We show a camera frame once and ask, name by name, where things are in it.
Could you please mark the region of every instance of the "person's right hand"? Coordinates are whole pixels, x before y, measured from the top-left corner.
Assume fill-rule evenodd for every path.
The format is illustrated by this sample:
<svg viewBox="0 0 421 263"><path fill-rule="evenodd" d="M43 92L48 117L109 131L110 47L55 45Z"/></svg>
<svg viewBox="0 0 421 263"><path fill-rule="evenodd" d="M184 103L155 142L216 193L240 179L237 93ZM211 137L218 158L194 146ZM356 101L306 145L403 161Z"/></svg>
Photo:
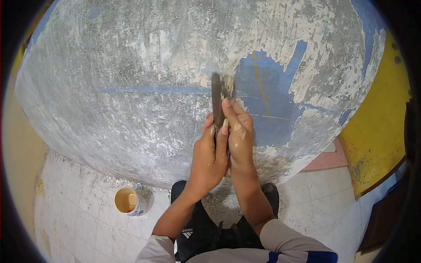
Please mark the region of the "person's right hand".
<svg viewBox="0 0 421 263"><path fill-rule="evenodd" d="M231 172L254 169L253 163L253 119L235 101L224 99L222 111L229 121L228 137L231 152Z"/></svg>

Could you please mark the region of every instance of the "shirt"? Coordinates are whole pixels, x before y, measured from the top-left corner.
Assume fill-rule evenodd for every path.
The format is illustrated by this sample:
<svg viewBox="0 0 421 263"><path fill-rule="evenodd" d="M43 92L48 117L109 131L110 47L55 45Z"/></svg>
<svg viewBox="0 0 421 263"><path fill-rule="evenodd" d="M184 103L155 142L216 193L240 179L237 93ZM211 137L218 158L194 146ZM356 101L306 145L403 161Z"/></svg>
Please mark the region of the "shirt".
<svg viewBox="0 0 421 263"><path fill-rule="evenodd" d="M187 263L336 263L338 255L319 241L287 227L278 219L267 222L260 233L265 250L219 249L198 254ZM152 235L135 263L174 263L174 244L167 236Z"/></svg>

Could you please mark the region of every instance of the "adidas logo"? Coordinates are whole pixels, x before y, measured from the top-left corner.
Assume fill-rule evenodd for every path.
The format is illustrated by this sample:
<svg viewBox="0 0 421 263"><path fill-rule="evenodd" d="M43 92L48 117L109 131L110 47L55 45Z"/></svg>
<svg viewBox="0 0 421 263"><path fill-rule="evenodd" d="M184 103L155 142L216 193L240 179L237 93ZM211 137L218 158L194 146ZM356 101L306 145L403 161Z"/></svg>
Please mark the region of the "adidas logo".
<svg viewBox="0 0 421 263"><path fill-rule="evenodd" d="M192 228L183 229L182 233L188 239L193 234L193 229Z"/></svg>

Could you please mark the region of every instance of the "fingernail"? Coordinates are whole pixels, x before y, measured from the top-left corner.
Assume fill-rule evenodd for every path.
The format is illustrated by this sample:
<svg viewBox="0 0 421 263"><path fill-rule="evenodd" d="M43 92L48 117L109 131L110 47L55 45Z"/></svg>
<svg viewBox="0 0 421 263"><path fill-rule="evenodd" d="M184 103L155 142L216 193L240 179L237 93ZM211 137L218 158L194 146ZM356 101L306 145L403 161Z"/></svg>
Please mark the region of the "fingernail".
<svg viewBox="0 0 421 263"><path fill-rule="evenodd" d="M222 101L222 105L223 105L224 107L230 107L230 106L231 106L231 102L229 101L229 99L228 99L228 98L225 98L225 99Z"/></svg>
<svg viewBox="0 0 421 263"><path fill-rule="evenodd" d="M221 133L222 133L222 135L227 135L228 134L228 128L227 127L222 127L221 128Z"/></svg>
<svg viewBox="0 0 421 263"><path fill-rule="evenodd" d="M228 127L229 126L229 121L227 118L224 119L224 122L222 123L222 127Z"/></svg>
<svg viewBox="0 0 421 263"><path fill-rule="evenodd" d="M222 124L221 127L221 132L223 135L227 135L228 134L228 126L229 126L229 121L227 118L224 119L224 122Z"/></svg>

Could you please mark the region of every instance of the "white sleeve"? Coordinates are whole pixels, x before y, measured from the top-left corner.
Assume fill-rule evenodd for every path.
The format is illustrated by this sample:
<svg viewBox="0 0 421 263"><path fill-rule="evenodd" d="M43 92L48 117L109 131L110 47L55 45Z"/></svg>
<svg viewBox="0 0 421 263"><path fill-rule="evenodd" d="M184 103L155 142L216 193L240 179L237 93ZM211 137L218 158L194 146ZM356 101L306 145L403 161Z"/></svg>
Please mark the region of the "white sleeve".
<svg viewBox="0 0 421 263"><path fill-rule="evenodd" d="M266 250L273 252L286 250L333 252L314 238L304 236L287 227L279 219L272 219L263 226L260 242Z"/></svg>
<svg viewBox="0 0 421 263"><path fill-rule="evenodd" d="M175 263L174 243L167 236L151 235L135 263Z"/></svg>

